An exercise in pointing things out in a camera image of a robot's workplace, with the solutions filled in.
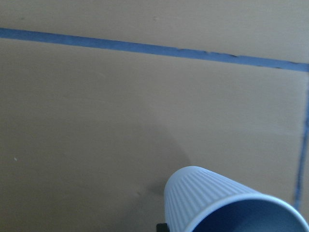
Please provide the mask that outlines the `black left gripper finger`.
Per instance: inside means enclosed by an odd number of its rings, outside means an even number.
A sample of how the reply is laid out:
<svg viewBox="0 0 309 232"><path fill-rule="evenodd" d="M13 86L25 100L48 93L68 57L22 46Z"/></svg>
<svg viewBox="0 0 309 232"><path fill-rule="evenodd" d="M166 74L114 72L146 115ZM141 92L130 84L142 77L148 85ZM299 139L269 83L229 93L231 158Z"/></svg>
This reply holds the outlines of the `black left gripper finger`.
<svg viewBox="0 0 309 232"><path fill-rule="evenodd" d="M166 223L158 223L156 225L156 232L168 232L168 225Z"/></svg>

